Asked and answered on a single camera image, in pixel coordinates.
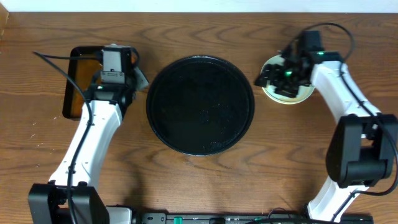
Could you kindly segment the green plate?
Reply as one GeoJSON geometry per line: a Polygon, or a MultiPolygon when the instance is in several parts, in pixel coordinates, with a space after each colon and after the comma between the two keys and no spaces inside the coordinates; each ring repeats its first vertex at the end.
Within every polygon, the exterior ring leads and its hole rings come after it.
{"type": "MultiPolygon", "coordinates": [[[[272,58],[270,58],[263,66],[261,71],[263,72],[266,65],[268,64],[278,64],[282,65],[284,62],[284,59],[280,55],[276,55],[272,58]]],[[[270,85],[269,82],[267,82],[266,87],[262,88],[264,93],[273,101],[285,104],[285,105],[294,105],[301,103],[305,101],[307,98],[311,96],[313,91],[315,90],[315,87],[310,85],[310,86],[300,86],[298,89],[298,95],[295,98],[289,98],[286,96],[278,95],[274,93],[275,86],[270,85]]]]}

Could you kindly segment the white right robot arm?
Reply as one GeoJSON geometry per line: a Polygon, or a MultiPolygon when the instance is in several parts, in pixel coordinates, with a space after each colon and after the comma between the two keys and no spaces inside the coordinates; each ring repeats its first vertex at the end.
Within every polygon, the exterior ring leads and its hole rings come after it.
{"type": "Polygon", "coordinates": [[[318,90],[336,121],[326,154],[328,177],[305,208],[309,219],[339,223],[359,195],[384,196],[397,187],[393,182],[383,192],[369,191],[391,175],[397,160],[397,117],[381,113],[361,93],[338,52],[274,56],[255,84],[272,99],[296,100],[304,88],[318,90]]]}

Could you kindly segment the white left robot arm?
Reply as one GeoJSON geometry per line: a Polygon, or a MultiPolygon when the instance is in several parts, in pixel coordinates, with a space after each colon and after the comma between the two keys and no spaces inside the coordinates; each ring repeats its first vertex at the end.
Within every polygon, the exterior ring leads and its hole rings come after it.
{"type": "Polygon", "coordinates": [[[135,92],[148,85],[138,67],[98,71],[84,92],[85,103],[70,146],[46,184],[34,184],[28,203],[34,223],[133,223],[124,205],[106,206],[98,194],[104,159],[135,92]]]}

